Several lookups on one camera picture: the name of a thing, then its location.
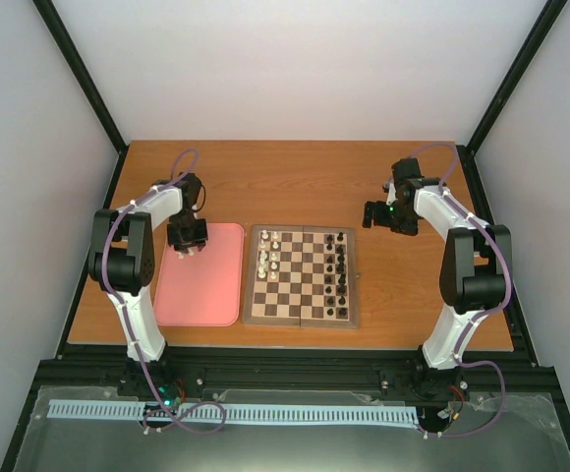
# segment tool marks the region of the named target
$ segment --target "black metal post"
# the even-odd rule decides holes
[[[108,139],[115,149],[117,149],[117,152],[125,151],[127,149],[126,143],[121,137],[121,133],[119,133],[119,129],[117,129],[117,125],[115,125],[112,116],[110,116],[110,112],[108,111],[108,108],[106,108],[104,100],[101,98],[95,83],[92,81],[92,77],[88,73],[86,65],[82,60],[82,57],[80,57],[80,53],[78,52],[76,45],[71,40],[64,23],[62,23],[60,15],[58,15],[53,2],[51,0],[33,0],[33,4],[36,6],[36,9],[42,19],[45,21],[49,32],[51,32],[56,44],[58,44],[58,47],[67,61],[67,64],[69,64],[71,71],[74,76],[76,76],[76,79],[85,93],[90,106],[92,106],[101,126],[104,128],[106,135],[108,135]]]
[[[543,40],[549,33],[551,26],[558,18],[558,15],[560,15],[560,12],[566,3],[567,0],[547,0],[545,3],[541,14],[530,30],[530,33],[521,46],[517,57],[514,59],[508,73],[503,78],[503,82],[501,82],[499,89],[494,95],[492,102],[485,111],[480,124],[467,144],[467,149],[471,156],[475,156],[480,146],[484,143],[485,137],[488,135],[492,125],[494,125],[494,122],[501,113],[501,110],[503,110],[508,98],[514,91],[514,88],[519,84],[521,77],[523,77],[523,74],[532,62],[532,59],[534,59],[534,56],[541,47]]]

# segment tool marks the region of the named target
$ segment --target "ventilation grille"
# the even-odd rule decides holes
[[[179,414],[194,403],[184,403]],[[222,404],[226,409],[226,423],[231,425],[318,426],[364,425],[414,428],[418,424],[416,408],[411,406],[302,406],[302,405],[247,405]],[[81,420],[142,420],[152,403],[92,400],[50,400],[47,418]],[[150,417],[171,421],[164,412]],[[219,423],[221,411],[205,405],[192,411],[187,423]]]

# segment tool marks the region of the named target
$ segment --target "black metal frame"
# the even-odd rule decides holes
[[[128,146],[95,87],[86,66],[70,39],[51,0],[33,0],[56,43],[70,65],[93,107],[108,138],[118,152],[117,165],[104,207],[114,195]],[[507,99],[537,53],[550,27],[562,11],[566,0],[548,0],[526,41],[506,74],[484,117],[469,143],[458,146],[464,175],[476,214],[489,221],[492,213],[486,199],[475,155]],[[120,391],[148,398],[149,392],[127,361],[125,346],[72,345],[67,337],[84,290],[86,268],[65,323],[55,359],[41,361],[32,382],[21,419],[13,434],[2,471],[14,468],[17,454],[36,400],[43,385],[112,385]],[[540,367],[519,305],[516,291],[505,310],[512,338],[512,352],[465,353],[465,359],[490,359],[500,366],[510,391],[547,392],[554,405],[570,449],[570,415],[557,376],[552,368]],[[430,406],[417,398],[406,383],[411,375],[416,351],[361,351],[307,349],[245,349],[245,348],[168,348],[167,368],[182,374],[189,396],[203,396],[207,391],[226,388],[330,389],[365,392],[384,400],[401,400],[416,406]],[[497,391],[498,378],[488,368],[463,373],[473,391]],[[383,381],[390,381],[384,387]]]

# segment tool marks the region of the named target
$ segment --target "robotic arm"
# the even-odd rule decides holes
[[[153,186],[168,182],[157,181]],[[108,253],[108,280],[126,303],[130,325],[146,362],[158,360],[165,348],[165,339],[156,324],[149,293],[154,276],[152,231],[169,218],[167,243],[182,254],[192,255],[194,247],[201,251],[208,234],[206,220],[197,219],[196,202],[200,188],[200,179],[195,174],[187,174],[175,186],[137,205],[123,219],[113,238],[114,243],[127,242],[127,247],[111,247]],[[107,293],[101,277],[101,256],[110,227],[122,209],[101,209],[93,220],[88,274]],[[119,314],[126,339],[130,339],[122,316],[122,304],[110,293],[108,298]],[[128,357],[139,360],[132,343],[128,344]]]
[[[392,181],[384,186],[387,200],[366,203],[363,225],[370,228],[374,223],[416,236],[418,220],[424,218],[445,241],[439,279],[444,305],[422,353],[429,369],[454,369],[483,320],[477,315],[496,307],[506,289],[503,275],[506,267],[501,265],[477,225],[495,241],[509,273],[510,231],[472,215],[446,187],[440,189],[439,179],[423,177],[413,157],[396,162],[392,176]],[[487,263],[476,265],[476,256]]]

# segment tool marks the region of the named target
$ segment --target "wall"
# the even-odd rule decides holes
[[[570,2],[478,154],[541,363],[570,409]]]
[[[471,136],[544,0],[56,0],[126,139]]]
[[[0,0],[0,464],[115,154],[31,1]]]

